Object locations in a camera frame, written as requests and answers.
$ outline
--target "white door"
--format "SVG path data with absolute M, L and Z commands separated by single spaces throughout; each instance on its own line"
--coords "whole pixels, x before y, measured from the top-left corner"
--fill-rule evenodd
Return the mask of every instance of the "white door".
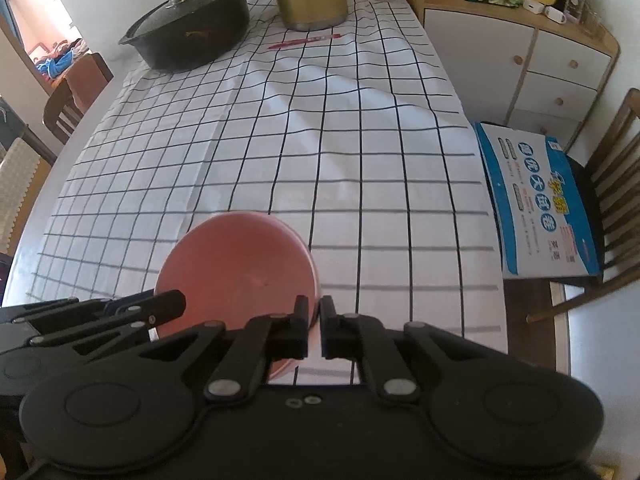
M 424 13 L 424 28 L 466 118 L 471 123 L 505 124 L 534 29 L 484 16 L 429 9 Z

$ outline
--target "drawer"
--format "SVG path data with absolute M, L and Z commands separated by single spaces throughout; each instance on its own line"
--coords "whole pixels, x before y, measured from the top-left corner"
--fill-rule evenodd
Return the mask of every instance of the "drawer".
M 591 88 L 527 72 L 514 108 L 579 122 L 596 95 Z
M 540 31 L 528 70 L 597 89 L 610 61 L 588 46 Z
M 537 114 L 526 110 L 514 110 L 509 118 L 509 124 L 507 124 L 508 127 L 514 130 L 555 137 L 563 148 L 566 147 L 579 125 L 579 121 L 572 119 Z

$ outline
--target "silver rivet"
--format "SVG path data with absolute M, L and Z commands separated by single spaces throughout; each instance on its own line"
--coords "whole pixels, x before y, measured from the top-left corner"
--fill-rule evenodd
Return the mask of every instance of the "silver rivet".
M 240 383 L 232 379 L 217 379 L 209 383 L 207 390 L 211 395 L 219 397 L 231 397 L 240 391 Z
M 389 379 L 383 388 L 387 395 L 405 396 L 411 395 L 417 386 L 409 379 Z
M 302 401 L 300 399 L 287 399 L 284 401 L 285 406 L 289 406 L 290 408 L 302 408 Z
M 317 395 L 308 395 L 305 397 L 305 404 L 320 404 L 322 399 Z

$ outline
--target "cabinet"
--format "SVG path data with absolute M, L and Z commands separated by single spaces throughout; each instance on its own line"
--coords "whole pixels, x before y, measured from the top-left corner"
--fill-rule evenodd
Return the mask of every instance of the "cabinet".
M 462 12 L 426 10 L 424 28 L 471 123 L 503 124 L 534 29 Z
M 523 8 L 425 0 L 424 28 L 470 122 L 557 137 L 567 150 L 619 54 L 605 31 L 589 38 Z

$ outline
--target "checkered tablecloth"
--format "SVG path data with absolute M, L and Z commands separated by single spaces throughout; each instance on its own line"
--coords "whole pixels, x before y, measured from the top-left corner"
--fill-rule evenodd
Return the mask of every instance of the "checkered tablecloth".
M 505 351 L 476 137 L 407 2 L 348 0 L 341 38 L 268 50 L 308 34 L 284 28 L 275 0 L 248 1 L 246 39 L 221 59 L 127 76 L 56 202 L 30 296 L 152 288 L 190 229 L 258 210 L 308 240 L 338 312 Z M 317 357 L 300 381 L 350 380 L 349 363 Z

